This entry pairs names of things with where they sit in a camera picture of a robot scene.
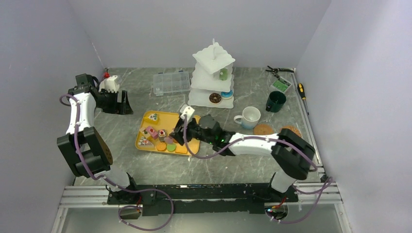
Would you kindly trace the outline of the pink handled tongs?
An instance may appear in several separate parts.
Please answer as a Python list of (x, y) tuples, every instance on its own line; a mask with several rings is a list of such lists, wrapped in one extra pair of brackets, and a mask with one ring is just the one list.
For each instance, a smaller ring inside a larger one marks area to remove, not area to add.
[(164, 142), (166, 143), (166, 144), (176, 144), (176, 143), (178, 143), (173, 137), (171, 137), (171, 136), (169, 136), (169, 133), (166, 131), (166, 130), (164, 130)]

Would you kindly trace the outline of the grey cake with strawberry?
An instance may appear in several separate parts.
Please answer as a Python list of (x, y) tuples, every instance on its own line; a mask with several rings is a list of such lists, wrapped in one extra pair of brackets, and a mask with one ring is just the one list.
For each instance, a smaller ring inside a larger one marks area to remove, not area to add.
[(160, 142), (164, 142), (164, 141), (165, 141), (165, 138), (168, 136), (166, 130), (161, 129), (161, 130), (159, 130), (157, 133), (158, 133), (158, 139), (159, 139), (159, 141), (160, 141)]

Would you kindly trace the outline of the pink cake with cherry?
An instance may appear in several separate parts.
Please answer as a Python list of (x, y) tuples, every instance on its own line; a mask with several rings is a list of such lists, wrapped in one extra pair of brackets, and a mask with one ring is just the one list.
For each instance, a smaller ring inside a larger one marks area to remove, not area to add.
[(145, 128), (145, 130), (152, 139), (158, 139), (158, 131), (155, 128), (153, 128), (152, 126), (148, 126)]

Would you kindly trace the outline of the cream triangle cake slice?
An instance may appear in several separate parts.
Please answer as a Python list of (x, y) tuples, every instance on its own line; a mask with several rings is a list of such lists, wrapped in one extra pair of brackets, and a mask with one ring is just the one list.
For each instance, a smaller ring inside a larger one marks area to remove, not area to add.
[(158, 124), (158, 122), (159, 122), (159, 116), (158, 116), (157, 113), (152, 113), (152, 114), (150, 114), (150, 115), (148, 115), (148, 116), (145, 116), (145, 117), (143, 118), (143, 120), (144, 120), (145, 122), (150, 123), (150, 124)]

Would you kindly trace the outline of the chocolate sprinkled donut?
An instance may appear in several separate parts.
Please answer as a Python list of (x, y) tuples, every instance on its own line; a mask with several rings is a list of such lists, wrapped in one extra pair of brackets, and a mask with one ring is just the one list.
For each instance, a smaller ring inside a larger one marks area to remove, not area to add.
[(209, 95), (209, 101), (213, 104), (218, 104), (222, 101), (222, 97), (218, 93), (211, 93)]

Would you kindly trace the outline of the blue frosted donut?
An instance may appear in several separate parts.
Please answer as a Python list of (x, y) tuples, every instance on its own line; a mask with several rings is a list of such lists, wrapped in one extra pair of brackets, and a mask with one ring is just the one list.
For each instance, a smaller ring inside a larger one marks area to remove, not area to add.
[(222, 99), (228, 100), (233, 97), (233, 90), (230, 90), (229, 92), (221, 92), (220, 93)]

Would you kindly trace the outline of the white three-tier dessert stand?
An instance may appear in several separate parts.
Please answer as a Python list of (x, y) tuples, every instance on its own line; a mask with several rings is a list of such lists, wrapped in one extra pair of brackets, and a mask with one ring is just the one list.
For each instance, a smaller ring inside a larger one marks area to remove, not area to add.
[[(192, 73), (188, 104), (199, 107), (232, 109), (234, 96), (228, 100), (222, 99), (218, 104), (213, 104), (209, 101), (209, 95), (229, 92), (230, 90), (234, 92), (233, 64), (235, 58), (214, 39), (211, 45), (192, 56), (196, 60), (196, 64)], [(226, 81), (219, 79), (222, 68), (228, 69)]]

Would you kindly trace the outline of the green roll cake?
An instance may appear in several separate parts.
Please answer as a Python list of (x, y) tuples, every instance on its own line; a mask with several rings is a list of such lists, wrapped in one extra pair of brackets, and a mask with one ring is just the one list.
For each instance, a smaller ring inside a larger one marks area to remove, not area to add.
[(219, 73), (219, 79), (222, 81), (226, 81), (228, 77), (228, 69), (222, 68)]

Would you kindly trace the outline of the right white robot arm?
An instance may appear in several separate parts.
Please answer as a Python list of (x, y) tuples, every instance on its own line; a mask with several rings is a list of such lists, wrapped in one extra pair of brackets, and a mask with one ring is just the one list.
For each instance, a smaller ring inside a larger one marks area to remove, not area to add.
[(215, 156), (273, 157), (280, 166), (268, 187), (268, 196), (273, 201), (282, 200), (293, 183), (317, 171), (313, 162), (315, 148), (290, 129), (269, 135), (246, 135), (223, 129), (211, 115), (196, 120), (182, 114), (170, 136), (182, 146), (192, 139), (206, 142), (213, 146)]

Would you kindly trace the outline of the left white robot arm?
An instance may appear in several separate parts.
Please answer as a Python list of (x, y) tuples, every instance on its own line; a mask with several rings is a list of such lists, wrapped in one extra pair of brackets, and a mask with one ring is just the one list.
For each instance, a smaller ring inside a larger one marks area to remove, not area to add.
[(113, 156), (94, 127), (97, 108), (116, 115), (131, 115), (127, 92), (120, 90), (121, 78), (105, 73), (102, 81), (89, 74), (75, 77), (76, 85), (60, 97), (71, 108), (69, 127), (57, 138), (57, 146), (76, 177), (100, 180), (109, 196), (120, 203), (137, 203), (140, 191), (134, 179), (113, 165)]

